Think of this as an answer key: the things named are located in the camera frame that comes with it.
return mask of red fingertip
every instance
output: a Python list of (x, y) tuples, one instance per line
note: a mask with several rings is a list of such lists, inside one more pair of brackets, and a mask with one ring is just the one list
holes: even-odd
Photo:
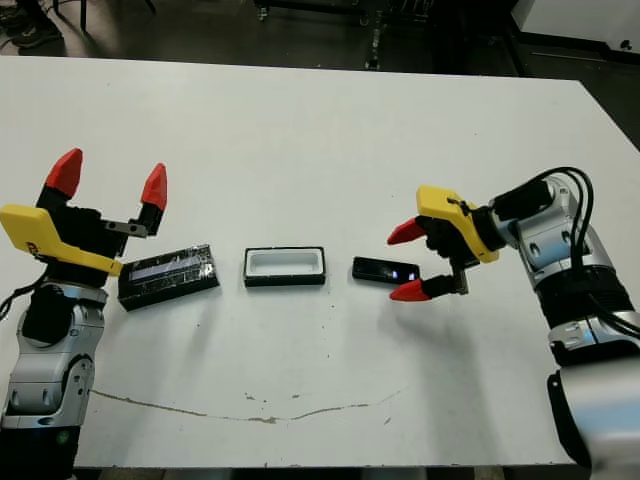
[(393, 233), (387, 239), (387, 244), (395, 245), (397, 243), (410, 242), (411, 240), (415, 240), (416, 238), (420, 238), (424, 235), (424, 230), (418, 226), (416, 219), (412, 218), (395, 228)]
[(81, 168), (82, 150), (74, 148), (56, 162), (49, 172), (45, 185), (49, 188), (55, 188), (71, 198), (80, 183)]
[(164, 212), (167, 206), (167, 169), (162, 163), (156, 165), (147, 178), (140, 201), (151, 203)]
[(391, 300), (400, 302), (424, 302), (431, 300), (431, 297), (422, 291), (422, 280), (412, 280), (400, 285), (390, 295)]

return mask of white table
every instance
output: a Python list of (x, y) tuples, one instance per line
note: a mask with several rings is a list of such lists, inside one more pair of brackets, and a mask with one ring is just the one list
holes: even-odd
[[(568, 461), (547, 401), (546, 322), (515, 252), (470, 271), (468, 296), (424, 304), (392, 304), (349, 267), (364, 255), (447, 272), (423, 242), (385, 244), (415, 215), (420, 183), (482, 203), (575, 165), (638, 301), (640, 155), (580, 84), (4, 57), (0, 105), (0, 204), (33, 204), (78, 146), (77, 203), (126, 220), (165, 162), (159, 236), (132, 239), (124, 260), (210, 243), (222, 284), (129, 314), (108, 283), (102, 393), (77, 465)], [(326, 285), (245, 289), (244, 249), (289, 245), (325, 247)], [(4, 296), (41, 266), (0, 235), (0, 271)], [(25, 305), (0, 324), (3, 399)]]

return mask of scratch mark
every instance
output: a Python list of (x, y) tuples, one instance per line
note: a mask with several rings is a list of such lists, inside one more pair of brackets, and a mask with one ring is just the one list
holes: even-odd
[[(302, 415), (297, 415), (295, 417), (229, 417), (229, 416), (222, 416), (222, 415), (209, 415), (208, 413), (203, 413), (203, 412), (197, 412), (195, 410), (185, 410), (182, 408), (173, 408), (173, 407), (167, 407), (165, 405), (158, 405), (156, 403), (149, 403), (149, 402), (141, 402), (139, 400), (132, 400), (129, 397), (119, 397), (117, 395), (112, 395), (110, 393), (104, 393), (101, 392), (99, 390), (91, 390), (93, 393), (95, 393), (96, 395), (99, 395), (101, 397), (105, 397), (105, 398), (109, 398), (111, 400), (117, 400), (119, 402), (124, 402), (124, 403), (128, 403), (131, 405), (138, 405), (141, 407), (150, 407), (150, 408), (157, 408), (159, 410), (166, 410), (167, 412), (174, 412), (174, 413), (183, 413), (185, 415), (193, 415), (195, 417), (207, 417), (207, 418), (213, 418), (216, 420), (230, 420), (230, 421), (234, 421), (234, 422), (257, 422), (257, 423), (264, 423), (267, 425), (275, 425), (279, 422), (295, 422), (297, 420), (302, 420), (303, 418), (307, 418), (307, 417), (312, 417), (314, 415), (320, 415), (320, 414), (324, 414), (324, 413), (328, 413), (328, 412), (338, 412), (341, 410), (350, 410), (353, 408), (367, 408), (367, 407), (375, 407), (378, 405), (382, 405), (385, 402), (388, 402), (389, 400), (391, 400), (393, 397), (395, 397), (396, 395), (399, 395), (400, 393), (402, 393), (403, 391), (405, 391), (407, 388), (409, 387), (405, 387), (405, 388), (401, 388), (400, 390), (393, 392), (391, 395), (387, 395), (385, 398), (383, 398), (382, 400), (380, 400), (379, 402), (375, 402), (375, 403), (351, 403), (349, 405), (343, 405), (341, 407), (327, 407), (327, 408), (319, 408), (317, 410), (312, 410), (310, 412), (307, 413), (303, 413)], [(387, 422), (385, 422), (385, 425), (391, 421), (391, 418), (387, 419)]]
[(159, 408), (160, 410), (166, 410), (167, 412), (184, 413), (185, 415), (194, 415), (196, 417), (206, 417), (206, 413), (196, 412), (193, 410), (184, 410), (182, 408), (165, 407), (164, 405), (156, 405), (155, 403), (140, 402), (138, 400), (132, 400), (129, 397), (118, 397), (117, 395), (111, 395), (110, 393), (100, 392), (98, 390), (91, 390), (96, 395), (101, 397), (110, 398), (111, 400), (118, 400), (119, 402), (129, 403), (131, 405), (140, 405), (141, 407)]
[[(229, 417), (223, 417), (225, 420), (231, 420)], [(269, 418), (262, 418), (262, 417), (251, 417), (251, 418), (234, 418), (234, 420), (245, 420), (246, 422), (260, 422), (260, 423), (268, 423), (269, 425), (275, 425), (278, 422), (278, 418), (276, 417), (269, 417)]]

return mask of person's foot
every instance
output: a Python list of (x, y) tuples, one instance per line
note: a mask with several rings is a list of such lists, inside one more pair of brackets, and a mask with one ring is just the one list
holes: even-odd
[(12, 38), (11, 41), (16, 47), (34, 48), (43, 43), (53, 42), (61, 38), (60, 30), (53, 23), (49, 25), (33, 23), (26, 27), (20, 35)]
[(24, 8), (0, 7), (0, 27), (5, 28), (8, 32), (17, 29), (22, 30), (29, 23), (29, 16)]

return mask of floor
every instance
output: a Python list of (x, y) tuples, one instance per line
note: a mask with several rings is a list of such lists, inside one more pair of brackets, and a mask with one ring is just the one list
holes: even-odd
[[(154, 0), (156, 15), (144, 0), (92, 0), (88, 8), (89, 33), (84, 35), (79, 28), (79, 2), (62, 2), (61, 16), (55, 16), (53, 11), (49, 14), (63, 32), (64, 42), (19, 52), (0, 32), (0, 54), (363, 69), (374, 28), (373, 22), (360, 26), (356, 17), (283, 9), (271, 9), (266, 21), (260, 22), (256, 8), (247, 0)], [(10, 0), (0, 0), (0, 4), (9, 3)], [(386, 0), (361, 0), (372, 14), (385, 4)], [(51, 0), (44, 5), (50, 9)], [(388, 28), (381, 48), (381, 70), (432, 71), (426, 43), (424, 35), (415, 29)], [(597, 54), (580, 50), (532, 45), (520, 45), (520, 49), (522, 62), (534, 76), (580, 80), (640, 148), (640, 66), (605, 62)], [(469, 70), (477, 75), (516, 75), (504, 41), (490, 35), (473, 41)], [(163, 474), (108, 471), (102, 478), (162, 478)], [(359, 477), (356, 470), (344, 474)], [(428, 469), (427, 474), (430, 480), (474, 478), (474, 470), (469, 468)], [(572, 466), (508, 468), (500, 474), (506, 480), (588, 478), (586, 472)], [(99, 475), (80, 472), (79, 480), (96, 479)], [(255, 477), (257, 472), (247, 475)], [(298, 476), (290, 472), (288, 476), (308, 478), (309, 472)]]

